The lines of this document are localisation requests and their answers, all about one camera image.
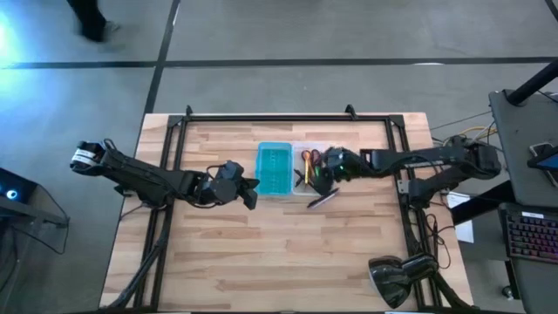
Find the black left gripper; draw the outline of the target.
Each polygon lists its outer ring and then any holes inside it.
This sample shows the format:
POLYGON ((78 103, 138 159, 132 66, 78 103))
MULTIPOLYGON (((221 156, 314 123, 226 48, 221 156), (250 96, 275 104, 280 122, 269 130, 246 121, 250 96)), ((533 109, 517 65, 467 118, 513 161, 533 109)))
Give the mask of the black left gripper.
POLYGON ((242 197, 243 204, 249 210, 256 207, 258 194, 253 189, 260 183, 257 179, 241 178, 239 181, 227 180, 221 176, 222 167, 218 167, 215 175, 210 174, 207 169, 203 179, 194 192, 194 199, 197 205, 224 205, 242 197))

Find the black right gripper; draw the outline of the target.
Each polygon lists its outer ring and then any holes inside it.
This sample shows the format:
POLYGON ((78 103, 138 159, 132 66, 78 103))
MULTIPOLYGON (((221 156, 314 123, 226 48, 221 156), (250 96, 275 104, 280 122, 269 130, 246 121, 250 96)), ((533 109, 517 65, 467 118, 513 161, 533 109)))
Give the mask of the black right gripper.
POLYGON ((344 171, 332 172, 326 167, 330 172, 330 175, 324 176, 323 174, 317 174, 313 177, 313 189, 318 194, 330 195, 334 190, 335 181, 350 181, 351 179, 358 177, 361 167, 360 157, 350 150, 345 150, 344 159, 346 165, 346 169, 344 171))

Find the black red handled scissors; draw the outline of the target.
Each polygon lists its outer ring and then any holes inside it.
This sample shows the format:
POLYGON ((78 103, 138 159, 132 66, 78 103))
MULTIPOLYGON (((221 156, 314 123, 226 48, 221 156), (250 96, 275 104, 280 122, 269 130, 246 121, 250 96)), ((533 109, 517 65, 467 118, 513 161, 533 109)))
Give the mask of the black red handled scissors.
POLYGON ((314 176, 314 166, 320 166, 322 164, 322 156, 321 153, 316 150, 316 149, 312 149, 312 150, 303 150, 301 152, 301 156, 303 158, 303 160, 309 160, 310 162, 310 176, 314 176))

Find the clear supply box blue lid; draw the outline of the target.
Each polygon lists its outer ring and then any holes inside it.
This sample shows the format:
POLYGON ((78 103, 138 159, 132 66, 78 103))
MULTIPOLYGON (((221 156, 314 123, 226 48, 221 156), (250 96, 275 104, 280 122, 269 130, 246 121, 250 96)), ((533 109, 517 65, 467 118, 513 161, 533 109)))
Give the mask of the clear supply box blue lid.
POLYGON ((316 149, 321 153, 326 146, 312 142, 261 142, 258 146, 255 174, 260 184, 260 195, 273 196, 322 196, 313 189, 313 177, 304 182, 303 150, 316 149))

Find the black desk lamp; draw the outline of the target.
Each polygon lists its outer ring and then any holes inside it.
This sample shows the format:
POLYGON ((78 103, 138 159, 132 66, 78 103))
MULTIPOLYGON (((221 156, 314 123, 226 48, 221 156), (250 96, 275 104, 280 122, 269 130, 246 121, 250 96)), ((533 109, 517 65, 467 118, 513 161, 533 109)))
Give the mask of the black desk lamp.
POLYGON ((406 260, 381 256, 368 262, 369 277, 379 295, 392 309, 397 309, 411 294, 412 286, 434 275, 439 264, 429 254, 421 253, 406 260))

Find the white paper sheet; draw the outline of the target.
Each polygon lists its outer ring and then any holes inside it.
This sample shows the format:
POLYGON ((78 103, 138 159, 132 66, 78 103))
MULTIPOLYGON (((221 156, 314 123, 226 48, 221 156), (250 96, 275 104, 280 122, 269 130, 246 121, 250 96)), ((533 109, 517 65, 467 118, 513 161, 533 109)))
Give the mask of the white paper sheet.
MULTIPOLYGON (((450 209, 453 209, 469 200, 469 195, 463 195, 460 193, 449 192, 446 195, 446 201, 450 209)), ((455 232, 457 239, 460 242, 474 243, 473 223, 471 220, 459 224, 455 223, 455 232)))

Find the grey side table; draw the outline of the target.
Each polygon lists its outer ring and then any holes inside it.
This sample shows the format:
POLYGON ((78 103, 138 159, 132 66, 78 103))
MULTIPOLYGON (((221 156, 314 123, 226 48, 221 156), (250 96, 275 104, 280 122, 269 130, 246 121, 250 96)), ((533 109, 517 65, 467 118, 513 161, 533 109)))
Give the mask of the grey side table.
POLYGON ((489 103, 516 201, 558 208, 558 188, 541 170, 527 166, 532 145, 548 142, 558 147, 558 104, 535 94, 523 106, 513 106, 504 92, 491 92, 489 103))

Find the backlit black keyboard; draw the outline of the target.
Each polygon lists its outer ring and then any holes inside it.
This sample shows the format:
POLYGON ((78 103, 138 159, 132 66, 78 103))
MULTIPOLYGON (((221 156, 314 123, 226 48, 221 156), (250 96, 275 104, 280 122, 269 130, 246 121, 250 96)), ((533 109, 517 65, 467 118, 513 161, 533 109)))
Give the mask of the backlit black keyboard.
POLYGON ((558 264, 558 208, 506 202, 498 213, 509 257, 558 264))

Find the black phone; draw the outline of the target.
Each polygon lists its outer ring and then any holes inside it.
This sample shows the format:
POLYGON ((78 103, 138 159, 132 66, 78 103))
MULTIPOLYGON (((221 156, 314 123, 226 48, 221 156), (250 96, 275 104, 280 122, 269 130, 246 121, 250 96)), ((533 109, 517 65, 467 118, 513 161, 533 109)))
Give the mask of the black phone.
POLYGON ((527 166, 546 171, 558 171, 558 147, 548 142, 532 145, 529 148, 533 157, 527 166))

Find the black pole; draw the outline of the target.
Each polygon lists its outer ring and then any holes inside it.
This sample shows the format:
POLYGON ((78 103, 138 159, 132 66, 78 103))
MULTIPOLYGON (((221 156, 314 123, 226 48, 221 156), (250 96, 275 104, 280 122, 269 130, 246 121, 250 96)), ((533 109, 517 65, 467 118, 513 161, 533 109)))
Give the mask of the black pole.
POLYGON ((505 92, 507 102, 512 106, 524 106, 523 102, 525 100, 557 77, 558 59, 549 63, 516 90, 505 92))

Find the black stand blue light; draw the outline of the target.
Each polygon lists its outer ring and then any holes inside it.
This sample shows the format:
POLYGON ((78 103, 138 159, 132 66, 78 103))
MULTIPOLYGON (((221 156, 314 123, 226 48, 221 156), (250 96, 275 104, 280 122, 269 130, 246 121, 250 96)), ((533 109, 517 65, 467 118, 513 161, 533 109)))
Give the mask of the black stand blue light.
POLYGON ((41 184, 0 167, 0 250, 4 238, 12 231, 44 245, 57 255, 65 253, 70 216, 41 184), (49 225, 65 230, 60 248, 40 237, 49 225))

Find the black metal table frame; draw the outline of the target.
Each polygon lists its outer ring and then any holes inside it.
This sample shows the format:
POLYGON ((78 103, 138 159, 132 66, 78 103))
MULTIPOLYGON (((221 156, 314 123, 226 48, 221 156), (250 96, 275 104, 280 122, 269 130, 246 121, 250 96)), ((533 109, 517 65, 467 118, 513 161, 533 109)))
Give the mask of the black metal table frame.
MULTIPOLYGON (((264 141, 394 147, 389 120, 319 116, 194 115, 163 147, 166 117, 146 117, 136 155, 169 167, 204 170, 226 160, 255 175, 264 141)), ((406 256, 394 180, 355 180, 318 208, 306 196, 260 196, 211 209, 178 201, 157 304, 163 311, 383 311, 367 263, 406 256)))

